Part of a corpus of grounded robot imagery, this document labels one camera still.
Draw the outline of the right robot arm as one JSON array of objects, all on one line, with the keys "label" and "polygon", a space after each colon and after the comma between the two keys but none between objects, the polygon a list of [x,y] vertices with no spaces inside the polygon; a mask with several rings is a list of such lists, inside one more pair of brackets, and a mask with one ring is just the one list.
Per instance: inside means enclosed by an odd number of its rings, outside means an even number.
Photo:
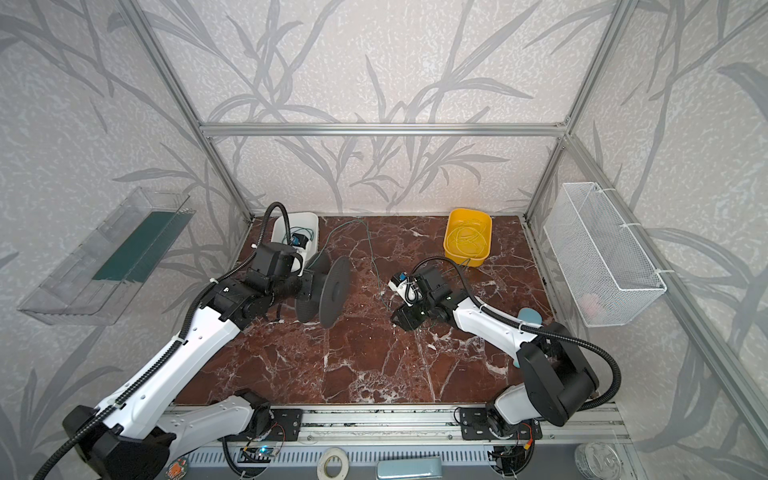
[{"label": "right robot arm", "polygon": [[498,438],[535,420],[562,427],[575,413],[607,403],[620,390],[620,366],[605,349],[572,336],[560,323],[526,322],[490,306],[474,295],[459,265],[447,257],[429,257],[393,275],[389,288],[402,299],[391,321],[403,330],[416,330],[427,320],[443,322],[482,338],[517,363],[522,382],[485,407]]}]

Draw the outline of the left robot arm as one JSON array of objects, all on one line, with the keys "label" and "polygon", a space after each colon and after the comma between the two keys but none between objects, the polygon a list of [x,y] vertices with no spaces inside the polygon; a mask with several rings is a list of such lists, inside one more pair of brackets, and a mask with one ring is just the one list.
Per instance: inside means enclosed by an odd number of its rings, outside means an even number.
[{"label": "left robot arm", "polygon": [[268,242],[259,234],[242,262],[247,273],[230,270],[192,300],[180,331],[126,385],[90,408],[78,406],[64,419],[67,439],[39,468],[45,479],[70,451],[102,479],[152,479],[171,461],[220,438],[267,435],[270,404],[244,390],[178,420],[167,407],[219,351],[263,318],[278,302],[298,295],[308,277],[305,250],[291,238],[291,220],[280,202],[265,213],[281,213],[284,232]]}]

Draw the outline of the grey perforated spool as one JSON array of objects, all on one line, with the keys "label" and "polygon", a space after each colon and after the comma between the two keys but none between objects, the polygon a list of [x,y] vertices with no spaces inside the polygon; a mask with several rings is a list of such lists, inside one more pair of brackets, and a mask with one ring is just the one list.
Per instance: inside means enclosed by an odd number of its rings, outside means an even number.
[{"label": "grey perforated spool", "polygon": [[347,256],[331,261],[327,252],[317,253],[304,268],[301,289],[295,299],[299,322],[318,320],[330,329],[342,314],[349,295],[351,262]]}]

